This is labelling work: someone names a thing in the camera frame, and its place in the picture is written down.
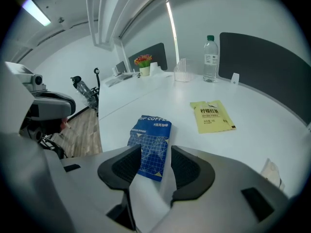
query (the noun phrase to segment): clear acrylic holder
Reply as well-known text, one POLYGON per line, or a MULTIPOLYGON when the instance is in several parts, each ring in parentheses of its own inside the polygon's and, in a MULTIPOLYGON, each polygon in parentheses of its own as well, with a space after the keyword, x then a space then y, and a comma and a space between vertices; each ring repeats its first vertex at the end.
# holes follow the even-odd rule
POLYGON ((194 79, 192 72, 192 61, 189 59, 181 59, 174 68, 174 79, 180 82, 189 82, 194 79))

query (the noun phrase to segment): bottle label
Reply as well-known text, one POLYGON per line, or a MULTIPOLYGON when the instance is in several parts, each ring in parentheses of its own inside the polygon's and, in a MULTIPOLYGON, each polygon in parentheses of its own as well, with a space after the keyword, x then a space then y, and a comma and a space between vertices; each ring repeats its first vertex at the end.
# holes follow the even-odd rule
POLYGON ((217 65, 218 55, 215 54, 205 54, 204 63, 206 65, 217 65))

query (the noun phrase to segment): plastic bottle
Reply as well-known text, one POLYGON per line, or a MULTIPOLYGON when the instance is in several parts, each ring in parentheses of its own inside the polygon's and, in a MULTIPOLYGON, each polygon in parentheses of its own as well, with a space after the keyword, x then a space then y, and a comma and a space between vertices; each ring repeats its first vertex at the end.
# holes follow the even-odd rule
POLYGON ((218 65, 218 46, 214 42, 214 36, 208 35, 204 46, 204 73, 203 79, 206 82, 215 82, 218 65))

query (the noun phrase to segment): flowers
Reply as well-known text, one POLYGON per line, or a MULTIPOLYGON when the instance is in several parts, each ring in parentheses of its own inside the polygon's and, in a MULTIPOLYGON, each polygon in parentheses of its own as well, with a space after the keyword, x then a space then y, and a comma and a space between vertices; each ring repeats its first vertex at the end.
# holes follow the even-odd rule
POLYGON ((152 56, 150 54, 145 54, 138 57, 134 63, 136 66, 139 66, 139 68, 144 68, 150 66, 151 60, 152 56))

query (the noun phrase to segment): flower pot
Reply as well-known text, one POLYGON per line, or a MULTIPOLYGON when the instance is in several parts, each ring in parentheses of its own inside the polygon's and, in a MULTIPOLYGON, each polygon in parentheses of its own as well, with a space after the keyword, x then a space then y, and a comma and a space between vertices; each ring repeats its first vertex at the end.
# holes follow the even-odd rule
POLYGON ((150 75, 150 67, 143 67, 139 69, 141 76, 149 76, 150 75))

